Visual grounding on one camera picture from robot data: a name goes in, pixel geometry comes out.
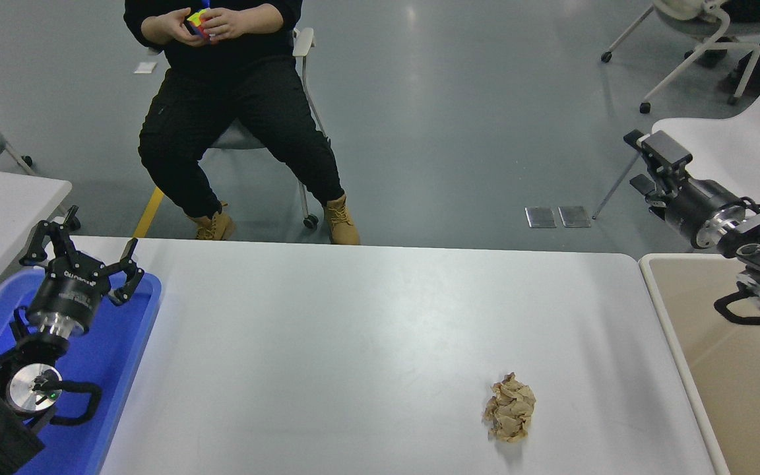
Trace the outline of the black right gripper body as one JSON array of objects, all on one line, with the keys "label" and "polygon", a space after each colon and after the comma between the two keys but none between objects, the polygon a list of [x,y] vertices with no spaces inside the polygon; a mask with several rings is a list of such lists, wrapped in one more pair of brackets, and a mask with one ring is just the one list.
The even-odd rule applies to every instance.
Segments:
[{"label": "black right gripper body", "polygon": [[744,219],[742,199],[713,180],[689,179],[666,207],[666,224],[694,249],[716,246]]}]

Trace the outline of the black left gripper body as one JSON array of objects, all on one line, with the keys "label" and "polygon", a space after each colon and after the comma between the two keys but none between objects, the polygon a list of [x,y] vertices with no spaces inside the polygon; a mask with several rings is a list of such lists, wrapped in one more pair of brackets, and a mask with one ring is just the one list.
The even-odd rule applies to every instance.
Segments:
[{"label": "black left gripper body", "polygon": [[79,324],[92,323],[110,290],[109,278],[96,276],[103,265],[90,256],[76,257],[73,262],[67,257],[52,259],[27,309],[28,321],[39,324],[46,315],[56,313]]}]

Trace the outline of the person's right hand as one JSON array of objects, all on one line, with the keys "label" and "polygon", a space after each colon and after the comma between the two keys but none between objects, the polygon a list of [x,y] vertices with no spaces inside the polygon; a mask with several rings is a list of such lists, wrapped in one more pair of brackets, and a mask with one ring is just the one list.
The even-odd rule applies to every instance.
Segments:
[{"label": "person's right hand", "polygon": [[140,30],[148,42],[159,46],[165,46],[171,42],[178,42],[194,48],[205,46],[207,44],[205,39],[190,33],[186,28],[186,19],[191,13],[192,9],[184,8],[156,17],[147,17],[142,21]]}]

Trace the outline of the person's left hand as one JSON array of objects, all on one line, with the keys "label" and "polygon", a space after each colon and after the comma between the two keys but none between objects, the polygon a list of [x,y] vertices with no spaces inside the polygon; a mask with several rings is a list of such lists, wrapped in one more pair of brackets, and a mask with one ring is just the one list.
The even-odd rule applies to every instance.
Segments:
[{"label": "person's left hand", "polygon": [[211,43],[251,33],[252,17],[249,10],[226,8],[207,9],[201,15],[203,30]]}]

